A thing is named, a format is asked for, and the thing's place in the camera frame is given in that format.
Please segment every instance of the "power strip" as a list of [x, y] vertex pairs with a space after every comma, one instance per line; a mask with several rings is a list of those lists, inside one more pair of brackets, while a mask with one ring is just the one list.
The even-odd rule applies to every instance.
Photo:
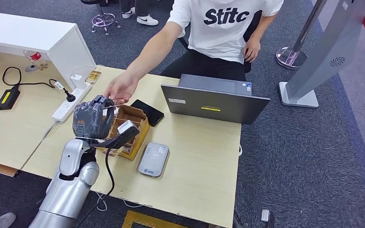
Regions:
[[86, 94], [92, 89], [92, 84], [87, 83], [87, 87], [85, 89], [76, 88], [71, 94], [75, 96], [75, 100], [73, 102], [69, 102], [65, 100], [59, 108], [54, 112], [52, 118], [58, 121], [60, 124], [65, 122], [68, 117], [73, 113], [73, 109], [75, 106], [85, 98]]

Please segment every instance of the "gray card reader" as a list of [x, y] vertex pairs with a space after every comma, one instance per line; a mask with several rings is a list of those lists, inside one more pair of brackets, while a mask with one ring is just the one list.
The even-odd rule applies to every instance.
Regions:
[[142, 155], [138, 171], [151, 177], [159, 177], [162, 174], [168, 153], [168, 146], [150, 142]]

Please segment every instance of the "man's left hand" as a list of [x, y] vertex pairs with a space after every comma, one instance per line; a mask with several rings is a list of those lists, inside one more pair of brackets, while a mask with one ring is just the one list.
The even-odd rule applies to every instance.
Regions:
[[252, 63], [261, 50], [261, 44], [258, 38], [250, 37], [243, 49], [244, 61]]

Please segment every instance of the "robotic arm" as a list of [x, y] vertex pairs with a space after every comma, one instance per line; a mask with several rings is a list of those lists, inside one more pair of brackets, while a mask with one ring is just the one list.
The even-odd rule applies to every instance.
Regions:
[[[99, 174], [96, 147], [118, 149], [139, 133], [135, 125], [127, 121], [118, 128], [114, 138], [98, 142], [97, 139], [108, 136], [114, 120], [113, 106], [112, 100], [98, 95], [75, 107], [72, 127], [76, 138], [65, 144], [47, 195], [29, 228], [72, 227]], [[106, 107], [109, 108], [103, 120]]]

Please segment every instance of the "shoe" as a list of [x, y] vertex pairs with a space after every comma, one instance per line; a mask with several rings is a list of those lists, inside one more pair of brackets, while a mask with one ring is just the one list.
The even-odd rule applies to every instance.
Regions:
[[128, 19], [135, 14], [135, 7], [132, 7], [128, 12], [122, 13], [122, 18]]
[[139, 24], [143, 24], [143, 25], [150, 25], [150, 26], [154, 26], [154, 25], [158, 25], [159, 21], [156, 19], [153, 19], [150, 14], [144, 17], [138, 17], [136, 18], [136, 21]]
[[16, 215], [9, 212], [0, 217], [0, 228], [9, 228], [15, 221]]

